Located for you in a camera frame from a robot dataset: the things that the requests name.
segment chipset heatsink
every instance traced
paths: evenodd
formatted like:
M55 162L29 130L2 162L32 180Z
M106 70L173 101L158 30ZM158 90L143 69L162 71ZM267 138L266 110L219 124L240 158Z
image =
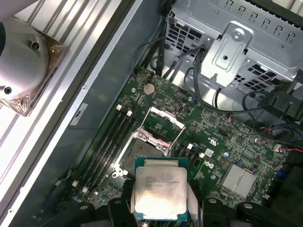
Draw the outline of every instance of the chipset heatsink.
M231 164L222 180L222 186L246 198L256 178L250 172Z

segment metal bracket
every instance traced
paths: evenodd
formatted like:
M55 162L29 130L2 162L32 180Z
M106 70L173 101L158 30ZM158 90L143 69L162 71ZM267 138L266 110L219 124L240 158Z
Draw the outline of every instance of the metal bracket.
M252 32L229 24L221 40L215 40L201 66L201 74L226 87L233 82L246 59L244 50L252 38Z

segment electronic component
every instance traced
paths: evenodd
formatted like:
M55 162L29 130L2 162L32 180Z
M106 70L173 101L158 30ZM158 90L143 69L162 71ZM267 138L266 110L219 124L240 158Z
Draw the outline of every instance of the electronic component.
M162 157L163 152L147 144L146 142L136 139L135 144L131 148L131 152L123 162L123 169L134 175L134 164L136 157Z
M216 123L216 120L217 118L213 115L211 115L209 118L208 118L208 122L210 122L211 124L215 124Z
M177 220L178 215L186 214L187 170L175 159L145 159L143 164L136 168L135 174L137 219Z
M239 144L242 144L244 141L244 138L242 136L238 136L237 139L236 139L236 142L239 143Z
M231 164L222 180L222 186L246 198L256 180L256 176Z
M214 154L213 150L210 150L209 148L206 149L205 153L206 156L212 157Z
M143 86L143 91L147 96L152 95L156 90L156 87L152 83L145 84Z
M262 98L259 106L277 117L287 116L292 121L303 122L303 101L292 96L292 90L292 83L280 85Z

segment wire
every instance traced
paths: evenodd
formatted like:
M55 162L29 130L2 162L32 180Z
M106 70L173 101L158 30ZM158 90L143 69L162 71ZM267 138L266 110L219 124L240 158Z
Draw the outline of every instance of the wire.
M243 99L242 99L242 107L244 110L248 110L247 106L246 106L246 99L248 96L253 95L253 94L263 94L263 95L268 95L268 93L264 92L264 91L252 91L247 93ZM253 121L255 121L255 117L254 115L252 115L251 113L248 113L250 115L250 117L252 118Z
M194 69L194 67L191 67L191 68L187 69L187 71L185 72L184 78L183 78L183 84L184 84L184 87L185 87L186 91L190 94L190 96L195 98L196 95L189 89L189 87L187 86L187 83L186 83L186 78L188 77L189 72L193 69Z
M172 63L172 65L170 66L169 70L166 71L166 73L163 75L163 78L166 79L170 73L174 70L174 68L176 67L176 65L178 64L178 62L180 61L181 58L187 56L187 55L191 55L191 54L194 54L194 53L197 53L202 47L198 47L198 48L195 48L191 51L188 51L188 52L185 52L183 54L180 54L177 58L175 58L174 62Z
M148 45L148 44L152 44L152 43L154 43L154 42L157 42L157 41L162 40L162 39L165 39L165 38L166 38L165 36L160 37L160 38L156 38L156 39L154 39L154 40L151 40L151 41L149 41L149 42L146 42L146 43L141 44L141 45L137 48L136 52L134 53L134 57L133 57L133 59L132 59L132 75L133 75L134 77L137 77L136 73L134 72L134 69L135 69L135 61L136 61L136 58L137 58L137 55L138 55L139 51L140 51L144 46L146 46L146 45Z
M240 110L240 111L220 110L220 109L213 107L212 105L209 105L207 102L203 101L203 99L201 98L201 93L200 93L199 83L198 83L200 59L203 57L203 55L204 54L201 51L199 51L196 55L196 60L194 62L194 88L195 88L196 96L200 102L200 105L204 109L206 109L208 111L213 111L213 112L222 113L222 114L227 113L227 114L231 114L231 115L245 114L245 113L247 114L247 113L251 113L253 111L261 110L261 108L254 108L254 109L250 109L250 110Z
M264 135L262 135L261 132L259 132L259 131L257 130L257 123L258 123L259 118L261 117L261 115L262 115L264 112L265 112L265 111L260 112L260 113L258 114L258 116L256 117L255 121L254 121L253 129L254 129L254 131L255 131L256 134L258 134L260 137L263 137L263 138L265 138L265 139L267 139L267 140L270 140L270 141L272 141L272 142L275 142L275 143L278 143L278 144L281 144L281 145L288 145L288 146L291 146L291 147L298 147L299 149L303 149L302 147L297 146L297 145L294 145L294 144L292 144L292 143L285 142L285 141L282 141L282 140L276 140L276 139L274 139L274 138L270 138L269 136L264 136Z
M215 95L214 95L214 106L218 109L218 96L221 92L222 88L218 88L218 90L216 91Z

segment cable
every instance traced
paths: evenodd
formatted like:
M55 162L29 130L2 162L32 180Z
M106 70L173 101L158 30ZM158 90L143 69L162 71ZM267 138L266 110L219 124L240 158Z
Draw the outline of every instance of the cable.
M154 39L154 40L151 40L151 41L149 41L149 42L146 42L146 43L141 44L141 45L137 48L136 52L134 53L134 57L133 57L133 59L132 59L132 75L133 75L134 77L137 77L136 73L134 72L134 69L135 69L135 60L136 60L136 58L137 58L137 55L138 55L139 51L140 51L144 46L146 46L146 45L148 45L148 44L152 44L152 43L154 43L154 42L157 42L157 41L162 40L162 39L165 39L165 38L166 38L165 36L160 37L160 38L156 38L156 39Z
M253 129L254 131L256 132L256 134L258 134L260 137L263 137L267 140L270 140L272 142L275 142L275 143L278 143L278 144L281 144L281 145L288 145L288 146L291 146L291 147L298 147L299 149L303 149L302 147L300 146L297 146L297 145L293 145L292 143L289 143L289 142L285 142L285 141L282 141L282 140L276 140L276 139L273 139L273 138L269 138L268 136L264 136L261 134L261 132L259 132L257 130L257 123L258 123L258 119L261 117L261 115L264 113L265 111L262 111L258 114L258 116L256 117L255 121L254 121L254 124L253 124Z
M172 63L172 65L170 66L169 70L166 71L166 73L163 75L163 78L166 79L170 73L174 70L174 68L176 67L176 65L178 64L178 62L180 61L181 58L187 56L187 55L191 55L191 54L194 54L194 53L197 53L202 47L198 47L198 48L195 48L191 51L188 51L188 52L185 52L183 54L180 54L178 57L175 58L174 62Z
M222 88L218 88L218 90L216 91L215 95L214 95L214 106L218 109L218 96L221 92Z
M187 86L187 83L186 83L186 78L188 77L189 72L193 69L194 69L194 67L191 67L191 68L187 69L187 71L185 72L184 78L183 78L183 84L184 84L185 90L190 94L190 96L195 98L196 95L189 89L189 87Z
M198 83L200 59L203 57L203 55L204 54L201 51L199 51L196 55L196 60L194 62L194 88L195 88L196 96L200 102L200 105L204 109L206 109L208 111L213 111L213 112L222 113L222 114L227 113L227 114L231 114L231 115L245 114L245 113L247 114L247 113L251 113L253 111L261 110L261 108L254 108L254 109L250 109L250 110L240 110L240 111L220 110L220 109L213 107L212 105L209 105L207 102L203 101L203 99L201 98L201 93L200 93L199 83Z
M252 92L249 92L247 93L243 99L242 99L242 107L244 110L248 110L247 106L246 106L246 99L248 96L250 95L253 95L253 94L263 94L263 95L268 95L268 93L264 92L264 91L252 91ZM248 113L250 115L250 117L252 118L252 120L254 121L255 120L255 117L254 115L252 115L251 113Z
M163 29L160 32L160 36L164 36L166 32L166 23L165 18L163 17ZM163 68L164 68L164 46L165 46L165 39L159 41L159 50L158 50L158 59L157 59L157 66L156 66L156 74L162 76Z

